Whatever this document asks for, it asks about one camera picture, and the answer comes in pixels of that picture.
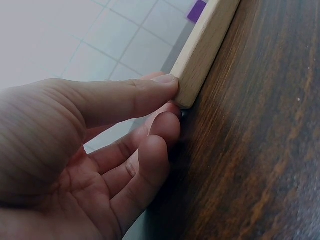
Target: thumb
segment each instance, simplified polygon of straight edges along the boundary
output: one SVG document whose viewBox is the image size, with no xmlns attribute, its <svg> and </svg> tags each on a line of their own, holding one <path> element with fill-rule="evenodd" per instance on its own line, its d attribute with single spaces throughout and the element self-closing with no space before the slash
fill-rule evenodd
<svg viewBox="0 0 320 240">
<path fill-rule="evenodd" d="M 87 128 L 116 124 L 149 115 L 161 108 L 178 92 L 179 83 L 173 75 L 152 80 L 52 82 L 81 113 Z"/>
</svg>

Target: fingernail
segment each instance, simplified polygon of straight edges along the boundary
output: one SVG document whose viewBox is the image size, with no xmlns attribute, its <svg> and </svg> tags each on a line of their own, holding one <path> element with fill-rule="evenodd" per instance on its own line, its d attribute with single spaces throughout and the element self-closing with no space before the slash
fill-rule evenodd
<svg viewBox="0 0 320 240">
<path fill-rule="evenodd" d="M 162 75 L 162 76 L 155 77 L 154 79 L 152 79 L 152 81 L 155 81 L 161 84 L 168 84 L 176 81 L 176 78 L 173 75 Z"/>
</svg>

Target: wood grain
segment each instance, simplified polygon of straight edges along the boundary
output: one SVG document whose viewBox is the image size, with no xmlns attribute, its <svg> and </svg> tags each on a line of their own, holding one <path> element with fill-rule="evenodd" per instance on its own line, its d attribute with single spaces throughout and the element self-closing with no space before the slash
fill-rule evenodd
<svg viewBox="0 0 320 240">
<path fill-rule="evenodd" d="M 229 29 L 240 0 L 209 0 L 185 43 L 171 73 L 179 78 L 175 102 L 194 104 Z"/>
<path fill-rule="evenodd" d="M 242 0 L 144 239 L 320 239 L 320 1 Z"/>
</svg>

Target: finger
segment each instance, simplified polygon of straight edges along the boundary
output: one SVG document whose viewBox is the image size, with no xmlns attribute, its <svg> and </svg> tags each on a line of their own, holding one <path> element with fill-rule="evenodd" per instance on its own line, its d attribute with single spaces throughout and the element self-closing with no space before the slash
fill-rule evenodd
<svg viewBox="0 0 320 240">
<path fill-rule="evenodd" d="M 86 144 L 87 142 L 91 141 L 92 139 L 94 139 L 98 135 L 102 134 L 104 131 L 112 128 L 113 126 L 114 126 L 114 124 L 107 125 L 107 126 L 98 126 L 98 127 L 88 129 L 86 131 L 86 137 L 85 137 L 85 140 L 83 141 L 83 143 Z"/>
<path fill-rule="evenodd" d="M 110 201 L 123 235 L 153 201 L 170 171 L 167 145 L 161 137 L 148 136 L 138 155 L 137 175 Z"/>
<path fill-rule="evenodd" d="M 168 148 L 171 148 L 180 135 L 180 122 L 172 113 L 161 113 L 155 120 L 150 130 L 150 135 L 159 136 L 165 140 Z M 134 178 L 139 170 L 137 150 L 127 161 L 120 166 L 106 172 L 102 178 L 106 182 L 110 198 L 117 195 Z"/>
<path fill-rule="evenodd" d="M 165 73 L 162 72 L 162 71 L 158 71 L 158 72 L 153 72 L 153 73 L 151 73 L 149 75 L 142 76 L 140 79 L 141 80 L 151 80 L 151 79 L 160 77 L 162 75 L 165 75 Z"/>
<path fill-rule="evenodd" d="M 161 116 L 155 126 L 152 127 L 156 117 L 164 112 L 172 113 L 178 118 L 181 116 L 181 111 L 178 107 L 167 103 L 154 114 L 152 114 L 152 116 L 150 116 L 142 126 L 133 130 L 115 143 L 89 154 L 90 159 L 95 161 L 98 165 L 99 173 L 105 174 L 106 172 L 120 166 L 123 162 L 125 162 L 138 149 L 142 140 L 149 135 L 151 128 L 153 128 L 155 131 L 153 133 L 155 135 L 162 134 L 162 132 L 158 130 L 157 126 L 160 126 L 163 131 L 167 129 L 172 133 L 175 133 L 175 131 L 172 131 L 172 128 L 178 128 L 180 130 L 179 121 L 170 116 Z"/>
<path fill-rule="evenodd" d="M 178 80 L 172 75 L 149 81 L 61 80 L 60 84 L 53 84 L 53 80 L 49 80 L 49 83 L 76 106 L 89 129 L 149 115 L 172 99 L 179 87 Z"/>
</svg>

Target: wooden edge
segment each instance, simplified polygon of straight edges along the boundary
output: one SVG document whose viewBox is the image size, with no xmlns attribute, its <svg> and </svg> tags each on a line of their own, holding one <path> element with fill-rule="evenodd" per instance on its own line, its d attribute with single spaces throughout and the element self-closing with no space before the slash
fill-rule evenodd
<svg viewBox="0 0 320 240">
<path fill-rule="evenodd" d="M 179 79 L 175 103 L 193 106 L 228 32 L 240 0 L 209 0 L 171 73 Z"/>
</svg>

